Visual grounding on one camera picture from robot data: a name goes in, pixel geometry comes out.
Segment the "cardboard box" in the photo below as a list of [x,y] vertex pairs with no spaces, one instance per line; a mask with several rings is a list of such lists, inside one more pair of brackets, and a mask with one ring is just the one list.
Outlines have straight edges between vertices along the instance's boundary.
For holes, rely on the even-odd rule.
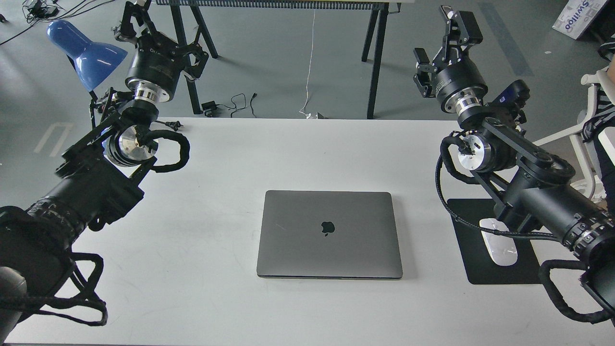
[[577,39],[589,27],[608,0],[568,0],[553,29]]

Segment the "power cord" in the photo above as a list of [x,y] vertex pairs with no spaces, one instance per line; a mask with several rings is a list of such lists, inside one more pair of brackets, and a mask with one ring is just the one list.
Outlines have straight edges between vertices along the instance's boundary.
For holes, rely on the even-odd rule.
[[[244,106],[243,106],[242,108],[239,108],[239,106],[237,105],[237,103],[233,100],[234,98],[236,98],[236,97],[238,97],[238,96],[243,96],[243,97],[244,97]],[[254,114],[254,107],[252,106],[252,101],[256,98],[256,96],[257,96],[257,93],[256,93],[256,92],[255,92],[255,93],[253,93],[253,94],[252,94],[252,97],[251,97],[251,99],[250,99],[250,103],[249,103],[249,104],[250,104],[250,109],[252,110],[252,116],[253,116],[254,118],[256,118],[256,115]],[[237,112],[238,112],[238,111],[240,111],[240,110],[244,110],[244,109],[246,109],[246,108],[248,107],[247,98],[246,98],[246,96],[245,96],[245,94],[244,94],[243,92],[242,92],[241,94],[237,94],[237,95],[235,95],[235,96],[231,97],[231,102],[232,102],[232,104],[233,104],[233,107],[227,106],[227,105],[225,105],[225,104],[223,104],[223,103],[215,103],[215,102],[213,102],[213,101],[210,101],[210,102],[204,103],[204,104],[203,104],[203,106],[207,105],[207,108],[208,108],[208,109],[206,109],[206,110],[205,110],[205,113],[206,113],[206,114],[207,114],[207,113],[212,114],[212,111],[213,111],[213,110],[215,110],[215,109],[217,108],[217,106],[224,106],[224,107],[226,107],[226,109],[227,109],[227,110],[233,110],[233,111],[231,112],[231,118],[232,118],[233,114],[237,113]]]
[[154,123],[159,123],[159,124],[163,124],[164,126],[170,127],[175,132],[179,131],[181,127],[184,127],[184,125],[182,125],[179,122],[179,120],[178,121],[165,121],[165,122],[154,120]]
[[305,117],[307,118],[308,115],[304,112],[306,110],[306,107],[308,106],[308,101],[309,101],[309,91],[308,91],[308,85],[309,85],[309,75],[312,72],[312,58],[314,57],[314,27],[316,24],[316,10],[314,10],[314,19],[312,20],[312,49],[309,53],[309,67],[307,68],[307,82],[306,82],[306,103],[303,105],[303,108],[299,110],[299,113],[305,115]]
[[[33,27],[33,26],[35,26],[38,22],[46,22],[46,23],[49,23],[49,22],[51,22],[52,20],[73,18],[73,17],[76,17],[76,16],[78,16],[78,15],[82,15],[82,14],[84,14],[84,13],[86,13],[86,12],[89,12],[89,11],[91,11],[91,10],[93,10],[93,9],[97,8],[97,7],[102,6],[102,5],[109,4],[110,2],[114,2],[115,0],[107,0],[107,1],[105,1],[105,2],[103,2],[103,3],[101,3],[101,4],[98,4],[98,5],[96,5],[96,6],[93,6],[93,7],[89,8],[89,9],[84,10],[84,8],[85,8],[87,5],[89,5],[89,4],[91,4],[91,3],[95,2],[95,1],[97,1],[97,0],[90,0],[89,2],[86,2],[86,0],[83,0],[83,1],[81,1],[79,4],[77,4],[76,6],[74,6],[73,8],[71,8],[70,10],[67,10],[67,11],[66,11],[64,14],[62,14],[61,16],[59,16],[59,17],[54,17],[53,19],[41,19],[41,18],[34,18],[33,20],[29,20],[29,19],[28,19],[28,15],[26,15],[26,14],[25,14],[25,12],[23,12],[23,16],[26,18],[26,22],[27,22],[27,23],[29,23],[29,24],[30,24],[30,26],[29,26],[29,27],[27,27],[27,28],[25,28],[23,31],[19,32],[19,33],[18,33],[18,34],[16,34],[15,36],[13,36],[13,37],[11,37],[11,38],[9,38],[9,39],[6,39],[6,40],[5,40],[5,41],[3,41],[3,42],[0,42],[0,46],[1,46],[1,45],[3,45],[3,44],[5,44],[5,43],[7,43],[7,42],[9,42],[9,41],[11,41],[11,40],[13,40],[13,39],[15,39],[15,38],[17,38],[17,37],[19,37],[20,35],[22,35],[22,34],[23,34],[23,33],[25,33],[26,31],[28,31],[28,30],[32,29],[32,27]],[[60,8],[60,9],[62,9],[62,10],[64,9],[62,6],[60,6],[60,5],[56,4],[56,1],[55,1],[55,2],[53,2],[53,3],[54,3],[54,6],[53,6],[53,7],[59,7],[59,8]]]
[[22,2],[22,13],[26,18],[26,23],[30,24],[33,21],[55,17],[62,7],[59,5],[48,5],[47,0],[24,0]]

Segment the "apple logo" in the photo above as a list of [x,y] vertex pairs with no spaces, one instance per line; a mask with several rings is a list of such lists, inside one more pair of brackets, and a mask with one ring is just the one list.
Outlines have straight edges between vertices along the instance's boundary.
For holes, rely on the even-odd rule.
[[335,226],[333,222],[324,221],[320,225],[322,226],[322,233],[324,233],[325,236],[328,236],[329,233],[333,233],[335,231]]

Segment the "person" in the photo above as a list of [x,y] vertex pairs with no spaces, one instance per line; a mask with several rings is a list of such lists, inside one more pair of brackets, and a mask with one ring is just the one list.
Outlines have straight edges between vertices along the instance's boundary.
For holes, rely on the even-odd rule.
[[[606,75],[615,86],[615,59],[613,59],[615,34],[609,41],[600,46],[598,53],[601,57],[610,61]],[[595,116],[584,124],[582,136],[587,144],[590,156],[592,156],[592,161],[598,161],[595,170],[605,189],[607,210],[615,214],[615,158],[609,157],[602,143],[595,140],[604,129],[615,126],[615,105],[613,104],[615,99],[612,99],[612,97],[609,98],[604,87],[600,86]]]

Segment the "white cable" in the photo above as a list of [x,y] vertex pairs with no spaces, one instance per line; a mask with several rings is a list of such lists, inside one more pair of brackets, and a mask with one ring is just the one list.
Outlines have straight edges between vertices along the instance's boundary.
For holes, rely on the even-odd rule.
[[306,118],[308,117],[308,115],[306,113],[304,113],[303,111],[306,109],[306,107],[308,106],[308,100],[309,100],[309,92],[308,92],[308,85],[309,85],[309,75],[312,72],[312,57],[314,56],[314,24],[316,23],[316,10],[314,9],[314,19],[312,21],[312,50],[309,53],[309,68],[307,69],[307,82],[306,82],[306,103],[303,105],[303,108],[299,110],[299,113],[303,114],[306,116]]

